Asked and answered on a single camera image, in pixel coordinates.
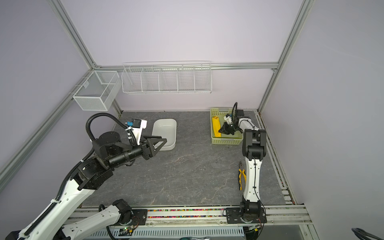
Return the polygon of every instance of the wire rack compartment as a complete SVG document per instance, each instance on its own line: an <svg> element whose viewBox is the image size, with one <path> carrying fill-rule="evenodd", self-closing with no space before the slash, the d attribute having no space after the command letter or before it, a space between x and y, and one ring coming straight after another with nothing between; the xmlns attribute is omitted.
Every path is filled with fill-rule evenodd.
<svg viewBox="0 0 384 240"><path fill-rule="evenodd" d="M121 88L117 71L93 71L73 98L85 111L108 111Z"/></svg>
<svg viewBox="0 0 384 240"><path fill-rule="evenodd" d="M127 94L212 92L210 63L129 65L121 80Z"/></svg>

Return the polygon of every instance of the yellow package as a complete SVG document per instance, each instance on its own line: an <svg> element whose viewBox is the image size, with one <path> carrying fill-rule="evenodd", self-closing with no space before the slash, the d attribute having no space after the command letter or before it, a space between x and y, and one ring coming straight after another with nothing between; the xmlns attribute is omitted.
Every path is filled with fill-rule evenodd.
<svg viewBox="0 0 384 240"><path fill-rule="evenodd" d="M218 116L212 118L212 127L214 128L215 137L221 137L221 133L218 132L221 128Z"/></svg>

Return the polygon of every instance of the white basin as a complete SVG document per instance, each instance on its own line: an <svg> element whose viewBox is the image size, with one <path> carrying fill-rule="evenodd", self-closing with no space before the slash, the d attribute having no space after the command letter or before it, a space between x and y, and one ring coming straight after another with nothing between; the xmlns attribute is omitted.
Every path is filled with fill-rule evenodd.
<svg viewBox="0 0 384 240"><path fill-rule="evenodd" d="M161 136L167 139L167 143L160 149L160 151L168 151L175 148L176 145L176 120L172 118L159 119L153 124L153 136Z"/></svg>

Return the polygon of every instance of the white label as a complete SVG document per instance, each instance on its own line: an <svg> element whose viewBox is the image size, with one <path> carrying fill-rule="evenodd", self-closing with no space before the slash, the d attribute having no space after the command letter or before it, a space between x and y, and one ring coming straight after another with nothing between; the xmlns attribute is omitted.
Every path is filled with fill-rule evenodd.
<svg viewBox="0 0 384 240"><path fill-rule="evenodd" d="M84 87L84 88L87 88L88 85L89 85L89 81L87 80L87 81L83 84L83 87Z"/></svg>

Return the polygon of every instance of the table surface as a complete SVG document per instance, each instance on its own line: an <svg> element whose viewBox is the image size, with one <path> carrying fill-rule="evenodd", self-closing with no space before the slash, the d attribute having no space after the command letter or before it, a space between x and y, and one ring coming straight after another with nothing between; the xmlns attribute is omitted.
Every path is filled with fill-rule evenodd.
<svg viewBox="0 0 384 240"><path fill-rule="evenodd" d="M254 112L246 111L257 126ZM151 135L153 124L162 118L177 121L176 146L160 151L149 160L138 158L130 166L116 168L113 176L88 197L83 205L109 205L124 199L129 205L238 205L238 165L243 161L240 145L211 144L210 112L124 112L121 122L147 120L143 135ZM128 144L125 131L115 126ZM260 169L260 198L264 205L284 205L269 154Z"/></svg>

